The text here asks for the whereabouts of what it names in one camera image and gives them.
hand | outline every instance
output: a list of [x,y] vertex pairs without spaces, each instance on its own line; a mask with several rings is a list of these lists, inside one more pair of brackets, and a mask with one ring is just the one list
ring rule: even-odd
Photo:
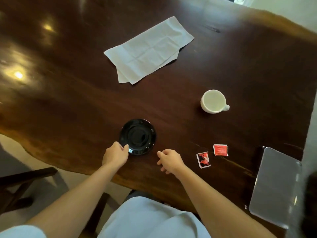
[[174,174],[175,172],[183,167],[185,164],[180,156],[175,150],[172,149],[165,149],[163,152],[157,152],[158,157],[160,160],[157,162],[158,165],[163,165],[161,171],[166,171],[167,174]]
[[123,148],[119,142],[114,142],[113,145],[106,149],[103,155],[102,165],[111,165],[117,169],[123,166],[128,160],[129,145]]

red packet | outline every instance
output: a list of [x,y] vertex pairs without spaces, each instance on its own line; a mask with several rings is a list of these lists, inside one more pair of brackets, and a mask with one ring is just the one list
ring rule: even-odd
[[226,144],[214,144],[215,155],[228,156],[228,147]]
[[207,167],[210,166],[208,152],[198,153],[198,154],[196,154],[196,156],[197,156],[197,159],[198,159],[199,167],[201,169],[202,168],[207,168]]

white shirt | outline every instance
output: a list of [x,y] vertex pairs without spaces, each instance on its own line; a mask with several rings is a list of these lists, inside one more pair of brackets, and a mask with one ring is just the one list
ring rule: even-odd
[[[46,238],[37,227],[22,225],[0,233],[0,238]],[[124,202],[106,222],[98,238],[210,238],[191,213],[145,197]]]

folded paper napkin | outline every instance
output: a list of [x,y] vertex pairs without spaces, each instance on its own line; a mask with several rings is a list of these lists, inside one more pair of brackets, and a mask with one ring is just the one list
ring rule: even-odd
[[119,83],[135,84],[177,59],[179,49],[193,39],[176,17],[170,17],[104,54],[117,67]]

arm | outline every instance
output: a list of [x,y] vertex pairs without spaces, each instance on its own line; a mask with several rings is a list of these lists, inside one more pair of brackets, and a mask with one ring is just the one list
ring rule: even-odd
[[115,142],[103,156],[102,167],[26,224],[40,228],[48,238],[77,238],[88,222],[107,184],[128,159],[129,146]]
[[163,165],[161,171],[173,173],[183,184],[212,238],[275,237],[185,166],[177,152],[166,149],[157,155],[160,158],[158,165]]

